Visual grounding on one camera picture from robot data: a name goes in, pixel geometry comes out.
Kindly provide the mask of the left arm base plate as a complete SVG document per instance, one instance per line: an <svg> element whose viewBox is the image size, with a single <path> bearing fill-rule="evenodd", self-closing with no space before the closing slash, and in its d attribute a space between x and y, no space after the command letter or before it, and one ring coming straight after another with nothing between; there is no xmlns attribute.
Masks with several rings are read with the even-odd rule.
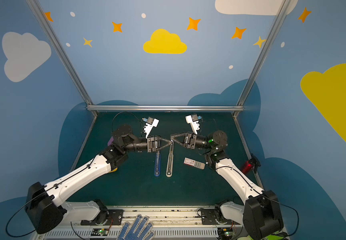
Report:
<svg viewBox="0 0 346 240"><path fill-rule="evenodd" d="M90 221L81 221L82 226L119 226L122 224L123 210L103 210Z"/></svg>

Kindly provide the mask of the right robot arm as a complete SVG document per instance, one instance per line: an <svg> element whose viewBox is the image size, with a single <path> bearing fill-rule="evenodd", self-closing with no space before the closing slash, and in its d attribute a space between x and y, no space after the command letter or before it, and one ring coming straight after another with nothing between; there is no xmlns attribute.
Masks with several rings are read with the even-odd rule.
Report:
<svg viewBox="0 0 346 240"><path fill-rule="evenodd" d="M187 149L209 150L205 154L208 165L229 183L243 202L242 205L232 201L223 203L219 210L224 219L243 225L254 240L261 240L283 229L276 194L256 185L228 157L224 151L228 146L225 132L216 131L208 136L184 132L171 135L171 140Z"/></svg>

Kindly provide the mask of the beige black stapler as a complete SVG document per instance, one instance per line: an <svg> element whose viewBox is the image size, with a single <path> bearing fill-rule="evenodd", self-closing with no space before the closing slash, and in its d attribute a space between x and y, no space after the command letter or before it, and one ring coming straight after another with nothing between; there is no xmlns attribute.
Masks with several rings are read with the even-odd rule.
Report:
<svg viewBox="0 0 346 240"><path fill-rule="evenodd" d="M170 178L173 175L173 159L174 159L174 142L170 145L170 151L168 155L168 163L167 163L167 170L166 170L166 176Z"/></svg>

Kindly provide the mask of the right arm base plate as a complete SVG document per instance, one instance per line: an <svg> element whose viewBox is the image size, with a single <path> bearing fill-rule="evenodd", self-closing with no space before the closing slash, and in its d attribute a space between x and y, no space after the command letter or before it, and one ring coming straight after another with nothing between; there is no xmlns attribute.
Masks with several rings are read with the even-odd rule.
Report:
<svg viewBox="0 0 346 240"><path fill-rule="evenodd" d="M240 225L239 222L226 219L219 209L197 210L197 215L201 218L203 225L231 225L232 223Z"/></svg>

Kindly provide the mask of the blue black stapler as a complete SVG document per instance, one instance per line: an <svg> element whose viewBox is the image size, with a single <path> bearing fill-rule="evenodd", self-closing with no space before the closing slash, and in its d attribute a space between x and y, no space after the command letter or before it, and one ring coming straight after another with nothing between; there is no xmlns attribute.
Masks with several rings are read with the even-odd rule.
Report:
<svg viewBox="0 0 346 240"><path fill-rule="evenodd" d="M161 152L156 152L154 176L159 177L161 173Z"/></svg>

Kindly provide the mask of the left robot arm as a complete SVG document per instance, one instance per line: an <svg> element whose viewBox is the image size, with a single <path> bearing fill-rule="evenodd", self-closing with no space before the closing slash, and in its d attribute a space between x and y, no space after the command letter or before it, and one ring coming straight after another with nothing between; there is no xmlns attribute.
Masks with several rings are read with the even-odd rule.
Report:
<svg viewBox="0 0 346 240"><path fill-rule="evenodd" d="M171 140L159 136L138 138L132 127L121 125L113 132L113 142L92 160L69 174L45 185L30 186L25 212L38 234L45 234L60 223L110 223L109 210L100 200L83 203L68 202L68 198L95 179L115 171L128 159L128 152L154 153L169 147Z"/></svg>

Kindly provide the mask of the red white staple box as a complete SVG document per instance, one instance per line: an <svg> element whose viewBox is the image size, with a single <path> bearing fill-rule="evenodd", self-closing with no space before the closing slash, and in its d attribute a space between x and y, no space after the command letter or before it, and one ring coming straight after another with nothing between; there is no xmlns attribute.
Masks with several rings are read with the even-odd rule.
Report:
<svg viewBox="0 0 346 240"><path fill-rule="evenodd" d="M192 160L192 159L189 159L189 158L185 158L183 163L185 165L192 166L192 167L197 168L197 169L201 169L201 170L205 169L205 164L204 163L196 161L196 160Z"/></svg>

